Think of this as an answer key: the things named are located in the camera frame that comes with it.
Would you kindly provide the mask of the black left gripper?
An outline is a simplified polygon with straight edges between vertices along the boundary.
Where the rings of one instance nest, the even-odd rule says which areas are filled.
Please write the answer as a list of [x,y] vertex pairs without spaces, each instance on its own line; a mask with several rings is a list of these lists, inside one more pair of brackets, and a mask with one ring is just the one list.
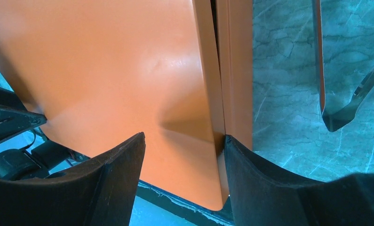
[[[44,115],[29,112],[15,92],[0,87],[0,144],[46,122]],[[50,178],[49,171],[69,159],[83,162],[89,157],[51,140],[30,152],[25,148],[5,150],[0,153],[0,179]]]

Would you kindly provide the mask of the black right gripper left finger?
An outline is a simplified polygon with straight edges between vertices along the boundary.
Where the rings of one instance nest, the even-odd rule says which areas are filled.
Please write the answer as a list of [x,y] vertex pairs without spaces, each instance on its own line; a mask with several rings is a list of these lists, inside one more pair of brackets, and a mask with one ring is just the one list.
[[0,179],[0,226],[127,226],[145,147],[140,132],[48,178]]

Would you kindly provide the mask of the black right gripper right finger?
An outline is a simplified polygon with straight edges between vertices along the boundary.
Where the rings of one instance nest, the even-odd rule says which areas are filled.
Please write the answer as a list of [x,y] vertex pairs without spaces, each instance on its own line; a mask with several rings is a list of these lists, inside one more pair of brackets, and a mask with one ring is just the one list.
[[374,226],[374,174],[321,182],[292,173],[225,136],[237,226]]

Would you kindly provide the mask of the black slotted spatula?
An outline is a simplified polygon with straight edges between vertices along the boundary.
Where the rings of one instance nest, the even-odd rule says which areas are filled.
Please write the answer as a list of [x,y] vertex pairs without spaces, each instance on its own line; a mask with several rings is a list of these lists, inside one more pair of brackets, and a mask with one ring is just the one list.
[[312,1],[319,107],[335,132],[374,89],[374,0]]

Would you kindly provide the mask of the orange box lid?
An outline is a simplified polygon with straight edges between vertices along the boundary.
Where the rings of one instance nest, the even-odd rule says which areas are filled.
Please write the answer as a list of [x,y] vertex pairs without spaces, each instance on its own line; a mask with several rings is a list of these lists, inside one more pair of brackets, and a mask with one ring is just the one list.
[[89,157],[145,134],[140,179],[210,210],[228,187],[208,0],[0,0],[0,72]]

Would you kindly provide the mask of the orange chocolate box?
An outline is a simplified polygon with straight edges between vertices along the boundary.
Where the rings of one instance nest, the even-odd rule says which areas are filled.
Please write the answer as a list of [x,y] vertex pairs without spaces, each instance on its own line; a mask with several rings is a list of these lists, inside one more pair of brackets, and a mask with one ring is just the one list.
[[253,1],[218,0],[217,45],[225,133],[253,146]]

